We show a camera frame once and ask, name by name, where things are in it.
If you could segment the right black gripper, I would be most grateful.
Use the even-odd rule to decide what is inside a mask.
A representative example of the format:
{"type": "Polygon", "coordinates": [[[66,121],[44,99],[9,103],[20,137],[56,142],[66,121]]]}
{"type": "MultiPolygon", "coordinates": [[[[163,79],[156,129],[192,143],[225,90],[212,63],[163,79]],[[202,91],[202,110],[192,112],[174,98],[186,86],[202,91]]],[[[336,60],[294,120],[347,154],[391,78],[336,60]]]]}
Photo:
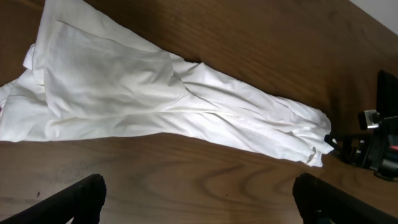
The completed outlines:
{"type": "Polygon", "coordinates": [[[337,138],[327,134],[329,144],[343,162],[373,171],[383,180],[397,180],[397,116],[380,115],[379,127],[370,133],[337,138]]]}

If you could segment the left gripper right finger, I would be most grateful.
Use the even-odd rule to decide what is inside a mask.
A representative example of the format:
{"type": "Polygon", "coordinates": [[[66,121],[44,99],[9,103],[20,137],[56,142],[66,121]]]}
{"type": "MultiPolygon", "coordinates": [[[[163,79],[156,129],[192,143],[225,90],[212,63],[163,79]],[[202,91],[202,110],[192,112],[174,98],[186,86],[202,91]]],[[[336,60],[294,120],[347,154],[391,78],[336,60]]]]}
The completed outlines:
{"type": "Polygon", "coordinates": [[[296,177],[292,189],[304,224],[369,223],[397,224],[397,218],[309,174],[296,177]]]}

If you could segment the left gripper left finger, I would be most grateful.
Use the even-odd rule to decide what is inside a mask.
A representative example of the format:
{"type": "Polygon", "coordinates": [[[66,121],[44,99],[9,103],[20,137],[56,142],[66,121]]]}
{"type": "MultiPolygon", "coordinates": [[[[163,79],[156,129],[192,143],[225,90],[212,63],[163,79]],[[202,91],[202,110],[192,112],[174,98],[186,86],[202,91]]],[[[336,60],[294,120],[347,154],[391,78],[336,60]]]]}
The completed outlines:
{"type": "Polygon", "coordinates": [[[30,208],[2,220],[1,224],[98,224],[105,198],[106,184],[103,176],[92,174],[30,208]]]}

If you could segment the white Mr Robot t-shirt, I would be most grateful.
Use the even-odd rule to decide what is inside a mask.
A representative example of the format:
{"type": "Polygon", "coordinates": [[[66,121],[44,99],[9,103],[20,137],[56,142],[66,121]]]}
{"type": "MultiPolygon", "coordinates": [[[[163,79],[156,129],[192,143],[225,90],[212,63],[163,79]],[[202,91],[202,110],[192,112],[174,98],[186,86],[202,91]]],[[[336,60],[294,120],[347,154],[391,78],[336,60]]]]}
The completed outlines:
{"type": "Polygon", "coordinates": [[[320,167],[320,110],[162,50],[84,1],[47,1],[24,73],[1,88],[3,141],[171,133],[320,167]]]}

